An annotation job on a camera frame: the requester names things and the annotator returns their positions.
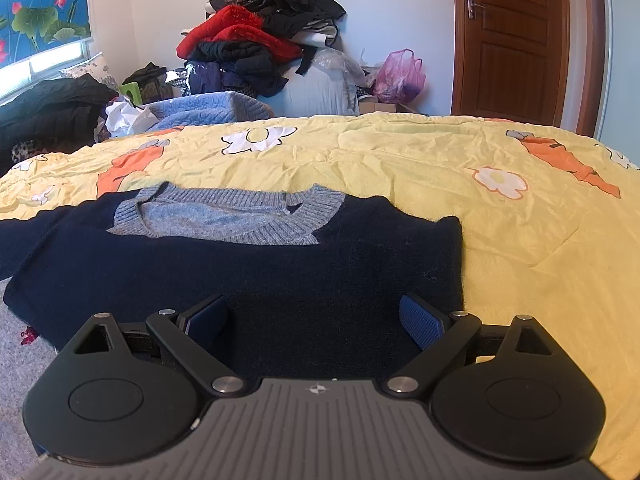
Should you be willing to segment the frosted glass wardrobe door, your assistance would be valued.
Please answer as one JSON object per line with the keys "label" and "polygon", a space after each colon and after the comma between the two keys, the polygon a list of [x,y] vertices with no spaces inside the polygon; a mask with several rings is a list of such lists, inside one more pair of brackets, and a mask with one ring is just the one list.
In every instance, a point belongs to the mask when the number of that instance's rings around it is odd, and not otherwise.
{"label": "frosted glass wardrobe door", "polygon": [[605,63],[596,138],[627,167],[639,163],[639,0],[604,0]]}

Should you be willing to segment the black clothes pile top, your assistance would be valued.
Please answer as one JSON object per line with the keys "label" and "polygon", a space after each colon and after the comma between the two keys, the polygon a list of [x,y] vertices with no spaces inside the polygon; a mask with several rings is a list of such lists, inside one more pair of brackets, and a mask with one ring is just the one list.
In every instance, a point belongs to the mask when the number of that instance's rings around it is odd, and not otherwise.
{"label": "black clothes pile top", "polygon": [[335,0],[209,0],[206,9],[218,12],[229,4],[257,14],[266,32],[288,39],[306,30],[334,27],[346,14]]}

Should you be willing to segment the pale blue bundle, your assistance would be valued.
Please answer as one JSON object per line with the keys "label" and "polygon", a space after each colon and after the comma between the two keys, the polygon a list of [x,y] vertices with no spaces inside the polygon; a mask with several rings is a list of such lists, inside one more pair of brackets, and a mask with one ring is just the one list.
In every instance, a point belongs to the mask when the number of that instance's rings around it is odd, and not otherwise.
{"label": "pale blue bundle", "polygon": [[258,96],[271,107],[276,117],[311,117],[316,115],[357,116],[356,86],[352,77],[341,70],[327,70],[312,64],[305,75],[296,73],[299,62],[283,67],[288,81],[274,96]]}

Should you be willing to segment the dark navy clothes pile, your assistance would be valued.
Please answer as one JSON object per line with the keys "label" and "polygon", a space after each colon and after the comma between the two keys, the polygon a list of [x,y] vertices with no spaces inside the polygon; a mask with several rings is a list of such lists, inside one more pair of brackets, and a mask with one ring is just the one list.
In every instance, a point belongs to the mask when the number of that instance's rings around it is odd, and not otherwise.
{"label": "dark navy clothes pile", "polygon": [[201,41],[186,61],[191,94],[234,91],[269,98],[287,82],[271,52],[253,41]]}

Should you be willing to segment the pink plastic bag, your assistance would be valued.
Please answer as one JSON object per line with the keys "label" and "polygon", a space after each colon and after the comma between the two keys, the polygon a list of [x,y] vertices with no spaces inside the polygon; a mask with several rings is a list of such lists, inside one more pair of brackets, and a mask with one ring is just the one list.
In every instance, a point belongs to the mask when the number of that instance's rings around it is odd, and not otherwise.
{"label": "pink plastic bag", "polygon": [[385,104],[409,104],[423,91],[423,61],[411,49],[388,55],[375,77],[374,94]]}

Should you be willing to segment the brown wooden door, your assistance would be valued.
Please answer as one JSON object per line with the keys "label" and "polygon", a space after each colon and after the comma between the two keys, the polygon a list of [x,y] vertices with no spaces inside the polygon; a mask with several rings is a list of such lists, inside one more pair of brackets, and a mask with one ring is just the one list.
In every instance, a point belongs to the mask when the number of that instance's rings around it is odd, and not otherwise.
{"label": "brown wooden door", "polygon": [[558,126],[570,60],[568,0],[476,0],[470,21],[454,0],[451,113]]}

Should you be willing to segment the white crumpled plastic bag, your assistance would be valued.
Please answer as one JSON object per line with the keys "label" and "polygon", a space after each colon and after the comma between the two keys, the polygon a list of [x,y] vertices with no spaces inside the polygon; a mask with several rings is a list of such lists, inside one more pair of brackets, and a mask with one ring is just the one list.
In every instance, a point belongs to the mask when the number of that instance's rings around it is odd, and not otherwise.
{"label": "white crumpled plastic bag", "polygon": [[157,123],[158,119],[147,107],[134,105],[124,96],[119,96],[99,112],[93,140],[103,142],[134,136],[149,131]]}

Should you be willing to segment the black jacket at left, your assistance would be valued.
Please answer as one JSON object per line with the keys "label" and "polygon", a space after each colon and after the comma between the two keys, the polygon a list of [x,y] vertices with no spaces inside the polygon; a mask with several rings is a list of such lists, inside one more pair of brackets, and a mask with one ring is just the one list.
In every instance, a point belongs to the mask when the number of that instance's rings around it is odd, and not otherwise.
{"label": "black jacket at left", "polygon": [[118,92],[89,74],[41,81],[1,107],[1,172],[24,152],[65,154],[96,143],[99,117]]}

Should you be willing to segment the lotus flower wall picture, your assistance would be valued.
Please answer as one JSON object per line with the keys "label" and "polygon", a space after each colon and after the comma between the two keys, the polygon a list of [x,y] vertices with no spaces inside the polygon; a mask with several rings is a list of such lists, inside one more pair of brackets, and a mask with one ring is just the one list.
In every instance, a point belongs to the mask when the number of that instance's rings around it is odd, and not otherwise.
{"label": "lotus flower wall picture", "polygon": [[88,0],[1,0],[1,64],[91,36]]}

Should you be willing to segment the red knit garment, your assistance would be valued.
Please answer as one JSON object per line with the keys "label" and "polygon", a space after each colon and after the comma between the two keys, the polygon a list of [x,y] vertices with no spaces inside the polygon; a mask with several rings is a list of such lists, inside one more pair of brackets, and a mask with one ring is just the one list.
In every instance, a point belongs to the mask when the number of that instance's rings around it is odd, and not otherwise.
{"label": "red knit garment", "polygon": [[202,41],[251,41],[266,47],[277,63],[288,63],[303,56],[293,41],[271,35],[262,29],[262,18],[249,10],[229,4],[198,26],[193,27],[176,47],[178,58],[186,60]]}

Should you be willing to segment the light blue knit blanket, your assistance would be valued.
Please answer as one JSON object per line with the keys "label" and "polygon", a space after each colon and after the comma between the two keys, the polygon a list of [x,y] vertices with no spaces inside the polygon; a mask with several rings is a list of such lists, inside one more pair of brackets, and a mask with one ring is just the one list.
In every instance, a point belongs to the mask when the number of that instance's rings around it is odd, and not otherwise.
{"label": "light blue knit blanket", "polygon": [[234,91],[182,96],[157,101],[146,108],[158,119],[152,131],[254,122],[273,116],[267,104]]}

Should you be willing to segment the cardboard box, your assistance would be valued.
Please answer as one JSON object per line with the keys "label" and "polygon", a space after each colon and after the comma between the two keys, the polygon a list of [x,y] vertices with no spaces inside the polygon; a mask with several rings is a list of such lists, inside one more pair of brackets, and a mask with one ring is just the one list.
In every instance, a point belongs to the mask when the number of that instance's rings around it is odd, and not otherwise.
{"label": "cardboard box", "polygon": [[363,96],[358,100],[359,114],[371,114],[375,112],[383,113],[405,113],[405,114],[418,114],[417,110],[413,110],[404,104],[399,103],[383,103],[380,102],[375,96]]}

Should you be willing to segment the grey and navy knit sweater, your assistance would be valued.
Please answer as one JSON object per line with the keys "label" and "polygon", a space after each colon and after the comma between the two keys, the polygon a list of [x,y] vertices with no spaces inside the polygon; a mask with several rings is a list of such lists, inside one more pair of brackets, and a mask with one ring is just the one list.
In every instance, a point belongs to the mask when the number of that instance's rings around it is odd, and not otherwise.
{"label": "grey and navy knit sweater", "polygon": [[210,350],[239,375],[381,378],[419,353],[400,324],[413,292],[463,304],[462,227],[386,198],[162,183],[1,225],[4,300],[62,348],[90,315],[139,322],[221,295]]}

